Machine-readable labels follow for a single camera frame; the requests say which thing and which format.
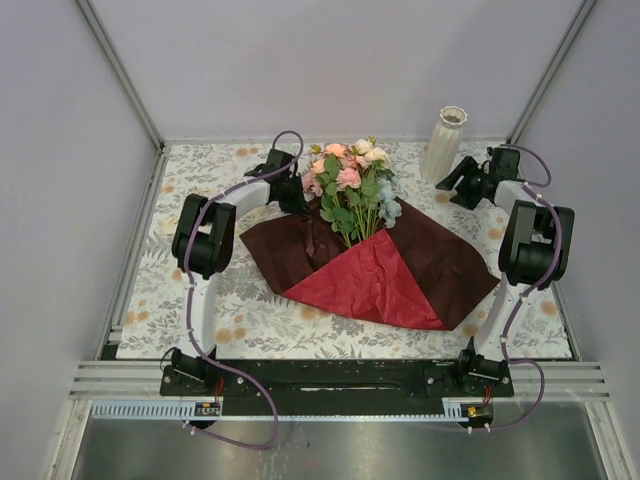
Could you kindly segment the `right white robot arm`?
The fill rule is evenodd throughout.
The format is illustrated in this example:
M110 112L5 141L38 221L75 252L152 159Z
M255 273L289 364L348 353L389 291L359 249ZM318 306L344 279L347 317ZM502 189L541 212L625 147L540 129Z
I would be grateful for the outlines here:
M552 176L543 167L546 180L522 178L520 154L541 157L524 147L503 144L488 150L479 163L466 156L436 188L453 191L451 202L473 210L482 200L509 215L498 254L501 273L498 292L489 315L463 349L448 378L466 396L510 395L509 367L518 361L509 355L509 340L522 322L527 301L562 278L568 264L575 212L555 206L540 192Z

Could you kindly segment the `artificial flower bunch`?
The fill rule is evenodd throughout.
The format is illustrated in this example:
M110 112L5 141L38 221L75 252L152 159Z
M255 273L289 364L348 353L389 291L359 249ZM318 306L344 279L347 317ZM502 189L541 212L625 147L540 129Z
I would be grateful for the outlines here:
M369 136L350 145L310 147L311 162L303 191L317 198L319 216L351 247L390 229L402 215L396 199L396 174L389 154Z

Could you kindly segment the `cream ribbon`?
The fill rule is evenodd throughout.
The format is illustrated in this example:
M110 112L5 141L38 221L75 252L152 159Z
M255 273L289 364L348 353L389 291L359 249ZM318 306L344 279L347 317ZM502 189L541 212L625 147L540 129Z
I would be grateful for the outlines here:
M159 223L159 233L164 236L173 235L176 229L176 223L172 219L167 219Z

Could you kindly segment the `red wrapping paper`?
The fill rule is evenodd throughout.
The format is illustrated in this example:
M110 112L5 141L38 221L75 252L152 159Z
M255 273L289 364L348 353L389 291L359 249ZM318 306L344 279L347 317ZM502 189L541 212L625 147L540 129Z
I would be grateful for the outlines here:
M271 290L329 313L404 329L455 329L496 287L481 255L406 202L391 229L352 247L319 216L261 222L241 235Z

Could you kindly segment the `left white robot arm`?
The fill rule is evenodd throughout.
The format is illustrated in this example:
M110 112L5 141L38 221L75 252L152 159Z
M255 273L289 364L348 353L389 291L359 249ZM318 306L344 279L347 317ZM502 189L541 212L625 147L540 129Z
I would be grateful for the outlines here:
M276 202L282 211L305 210L299 156L271 148L267 160L224 192L207 198L190 194L184 201L171 253L187 281L182 307L184 327L178 345L168 351L162 396L212 395L222 371L212 364L217 290L234 247L236 221Z

